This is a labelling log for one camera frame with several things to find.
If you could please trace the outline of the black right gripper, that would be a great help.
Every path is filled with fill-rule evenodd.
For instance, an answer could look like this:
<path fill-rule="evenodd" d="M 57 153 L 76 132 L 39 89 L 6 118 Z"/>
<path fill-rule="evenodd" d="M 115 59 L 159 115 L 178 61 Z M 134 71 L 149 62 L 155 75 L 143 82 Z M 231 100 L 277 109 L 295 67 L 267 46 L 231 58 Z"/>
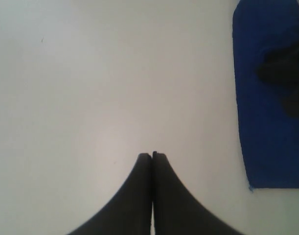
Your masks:
<path fill-rule="evenodd" d="M 281 105 L 288 116 L 299 118 L 299 41 L 268 52 L 256 74 L 262 82 L 288 91 L 280 97 Z"/>

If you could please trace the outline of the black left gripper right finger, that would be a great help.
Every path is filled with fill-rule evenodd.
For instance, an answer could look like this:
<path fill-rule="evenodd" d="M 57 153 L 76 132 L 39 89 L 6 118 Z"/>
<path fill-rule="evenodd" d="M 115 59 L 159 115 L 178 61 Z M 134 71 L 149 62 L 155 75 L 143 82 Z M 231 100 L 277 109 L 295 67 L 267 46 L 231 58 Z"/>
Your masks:
<path fill-rule="evenodd" d="M 153 152 L 152 198 L 157 235 L 238 235 L 187 190 L 167 156 Z"/>

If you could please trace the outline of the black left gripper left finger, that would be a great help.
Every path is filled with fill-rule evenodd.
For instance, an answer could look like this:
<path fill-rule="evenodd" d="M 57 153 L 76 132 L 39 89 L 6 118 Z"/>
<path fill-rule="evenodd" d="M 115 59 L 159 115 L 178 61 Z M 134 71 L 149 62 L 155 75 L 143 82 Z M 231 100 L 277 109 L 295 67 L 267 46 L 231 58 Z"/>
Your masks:
<path fill-rule="evenodd" d="M 140 154 L 129 176 L 112 199 L 71 234 L 149 235 L 152 218 L 151 167 L 151 156 Z"/>

